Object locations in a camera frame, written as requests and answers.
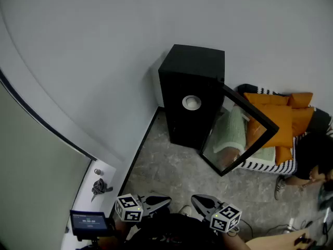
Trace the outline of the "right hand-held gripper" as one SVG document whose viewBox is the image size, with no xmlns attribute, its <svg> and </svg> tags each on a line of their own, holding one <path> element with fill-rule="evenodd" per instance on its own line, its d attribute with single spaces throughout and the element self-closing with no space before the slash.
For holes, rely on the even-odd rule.
<svg viewBox="0 0 333 250">
<path fill-rule="evenodd" d="M 191 203 L 195 210 L 203 216 L 206 221 L 210 221 L 210 228 L 222 233 L 231 231 L 237 232 L 242 211 L 233 204 L 223 205 L 221 209 L 213 212 L 213 208 L 218 208 L 222 204 L 216 197 L 204 194 L 195 194 L 191 197 Z"/>
</svg>

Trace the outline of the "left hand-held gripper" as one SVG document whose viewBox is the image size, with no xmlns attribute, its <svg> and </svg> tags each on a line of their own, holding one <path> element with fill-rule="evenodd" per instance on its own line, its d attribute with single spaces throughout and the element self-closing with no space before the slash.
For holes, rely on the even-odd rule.
<svg viewBox="0 0 333 250">
<path fill-rule="evenodd" d="M 169 196 L 125 194 L 117 197 L 114 208 L 121 221 L 142 221 L 148 215 L 165 210 L 171 200 Z"/>
</svg>

